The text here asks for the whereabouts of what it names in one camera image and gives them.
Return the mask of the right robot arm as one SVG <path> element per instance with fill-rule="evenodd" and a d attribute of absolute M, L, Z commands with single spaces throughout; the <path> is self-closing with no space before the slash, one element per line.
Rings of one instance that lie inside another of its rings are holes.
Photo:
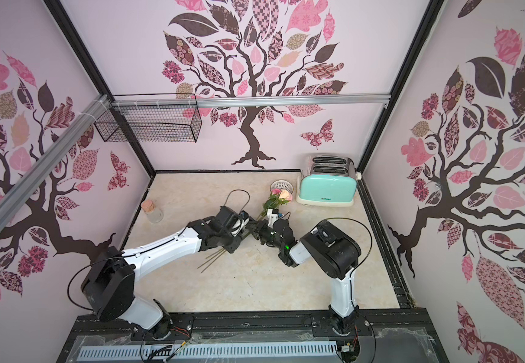
<path fill-rule="evenodd" d="M 342 229 L 334 217 L 323 219 L 303 237 L 296 239 L 287 219 L 273 223 L 248 222 L 247 231 L 262 245 L 278 249 L 278 258 L 288 267 L 313 260 L 331 279 L 330 321 L 335 333 L 347 335 L 355 330 L 360 309 L 355 300 L 353 281 L 362 264 L 361 248 Z"/>

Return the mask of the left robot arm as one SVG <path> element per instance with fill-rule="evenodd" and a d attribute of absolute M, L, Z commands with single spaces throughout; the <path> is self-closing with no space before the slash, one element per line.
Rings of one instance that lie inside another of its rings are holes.
<path fill-rule="evenodd" d="M 175 234 L 127 250 L 109 248 L 86 269 L 81 292 L 100 322 L 123 320 L 162 340 L 174 330 L 170 313 L 156 299 L 135 294 L 145 276 L 182 257 L 221 247 L 238 249 L 253 219 L 222 206 L 215 216 L 189 222 Z"/>

